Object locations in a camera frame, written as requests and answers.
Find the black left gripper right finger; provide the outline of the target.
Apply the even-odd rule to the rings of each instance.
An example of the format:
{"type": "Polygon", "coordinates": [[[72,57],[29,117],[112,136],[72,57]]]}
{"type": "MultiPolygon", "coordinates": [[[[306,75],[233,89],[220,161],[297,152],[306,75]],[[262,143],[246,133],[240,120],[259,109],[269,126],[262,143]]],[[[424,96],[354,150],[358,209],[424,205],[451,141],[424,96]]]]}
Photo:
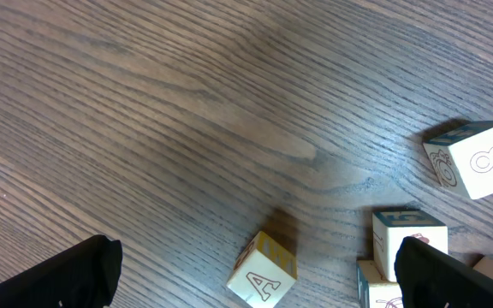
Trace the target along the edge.
{"type": "Polygon", "coordinates": [[[404,308],[493,308],[493,279],[406,237],[395,259],[404,308]]]}

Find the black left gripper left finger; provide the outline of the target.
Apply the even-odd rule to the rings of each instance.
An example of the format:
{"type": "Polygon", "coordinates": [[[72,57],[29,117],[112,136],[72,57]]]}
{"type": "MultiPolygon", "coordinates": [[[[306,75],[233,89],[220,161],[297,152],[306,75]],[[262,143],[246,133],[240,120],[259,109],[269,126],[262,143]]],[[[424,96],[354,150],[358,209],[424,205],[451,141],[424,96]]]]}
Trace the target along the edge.
{"type": "Polygon", "coordinates": [[[97,234],[0,283],[0,307],[111,305],[122,272],[122,243],[97,234]]]}

